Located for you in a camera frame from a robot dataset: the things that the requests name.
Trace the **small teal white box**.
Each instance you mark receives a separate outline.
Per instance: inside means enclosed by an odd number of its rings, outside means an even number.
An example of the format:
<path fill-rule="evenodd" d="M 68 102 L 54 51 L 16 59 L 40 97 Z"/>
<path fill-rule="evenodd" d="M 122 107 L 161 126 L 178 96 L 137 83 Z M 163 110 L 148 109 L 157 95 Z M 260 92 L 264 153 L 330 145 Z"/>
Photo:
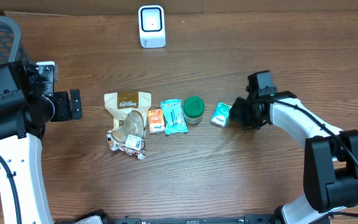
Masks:
<path fill-rule="evenodd" d="M 219 102 L 211 117 L 210 122 L 223 128 L 226 127 L 229 120 L 229 112 L 231 107 L 231 105 Z"/>

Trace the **green lid jar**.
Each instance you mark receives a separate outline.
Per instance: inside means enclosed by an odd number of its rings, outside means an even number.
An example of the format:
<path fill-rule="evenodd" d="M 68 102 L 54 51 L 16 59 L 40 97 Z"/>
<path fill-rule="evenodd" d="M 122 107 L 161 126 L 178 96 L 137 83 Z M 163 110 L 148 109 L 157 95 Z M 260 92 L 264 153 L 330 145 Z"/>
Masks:
<path fill-rule="evenodd" d="M 190 124 L 198 124 L 204 114 L 204 101 L 198 96 L 187 98 L 183 104 L 185 121 Z"/>

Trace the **beige granola bag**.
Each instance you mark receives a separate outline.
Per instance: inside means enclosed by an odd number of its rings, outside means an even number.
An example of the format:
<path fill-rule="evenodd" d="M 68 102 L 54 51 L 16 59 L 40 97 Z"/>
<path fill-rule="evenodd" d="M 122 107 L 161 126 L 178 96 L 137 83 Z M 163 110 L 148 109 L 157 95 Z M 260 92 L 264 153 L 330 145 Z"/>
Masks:
<path fill-rule="evenodd" d="M 113 117 L 112 129 L 106 139 L 110 150 L 145 158 L 147 112 L 152 95 L 141 91 L 123 91 L 104 95 L 104 107 Z"/>

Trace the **teal snack packet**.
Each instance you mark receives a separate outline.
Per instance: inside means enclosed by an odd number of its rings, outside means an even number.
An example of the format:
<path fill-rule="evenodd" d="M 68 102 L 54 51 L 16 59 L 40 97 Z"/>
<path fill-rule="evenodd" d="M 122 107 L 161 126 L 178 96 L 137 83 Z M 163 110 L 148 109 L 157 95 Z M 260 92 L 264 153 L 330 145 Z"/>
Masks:
<path fill-rule="evenodd" d="M 168 136 L 188 132 L 181 104 L 181 99 L 169 99 L 160 102 L 160 107 L 165 118 L 165 134 Z"/>

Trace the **orange snack packet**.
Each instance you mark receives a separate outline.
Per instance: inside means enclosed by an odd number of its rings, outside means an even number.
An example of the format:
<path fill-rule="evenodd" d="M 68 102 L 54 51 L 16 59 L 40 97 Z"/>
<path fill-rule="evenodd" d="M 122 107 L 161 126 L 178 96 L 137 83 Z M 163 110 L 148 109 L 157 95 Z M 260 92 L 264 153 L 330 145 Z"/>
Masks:
<path fill-rule="evenodd" d="M 165 122 L 162 109 L 148 110 L 149 133 L 157 134 L 165 131 Z"/>

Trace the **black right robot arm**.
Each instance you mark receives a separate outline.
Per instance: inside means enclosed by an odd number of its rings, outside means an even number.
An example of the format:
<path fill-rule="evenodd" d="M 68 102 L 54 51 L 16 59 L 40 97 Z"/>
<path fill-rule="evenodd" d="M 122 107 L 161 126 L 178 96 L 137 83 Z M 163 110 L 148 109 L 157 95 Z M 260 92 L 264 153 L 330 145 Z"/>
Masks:
<path fill-rule="evenodd" d="M 358 217 L 358 130 L 343 131 L 308 110 L 290 91 L 278 91 L 268 70 L 247 77 L 247 98 L 236 98 L 229 118 L 244 129 L 281 128 L 304 148 L 303 194 L 271 215 L 246 223 L 330 223 Z"/>

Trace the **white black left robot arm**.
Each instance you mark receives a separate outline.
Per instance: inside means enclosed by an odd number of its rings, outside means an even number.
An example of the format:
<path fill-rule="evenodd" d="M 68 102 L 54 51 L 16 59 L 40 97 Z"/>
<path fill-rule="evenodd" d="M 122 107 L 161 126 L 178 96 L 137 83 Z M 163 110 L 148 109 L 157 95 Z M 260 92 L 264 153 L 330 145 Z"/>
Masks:
<path fill-rule="evenodd" d="M 0 64 L 0 196 L 5 223 L 52 223 L 42 175 L 48 122 L 83 117 L 80 91 L 54 90 L 55 62 Z"/>

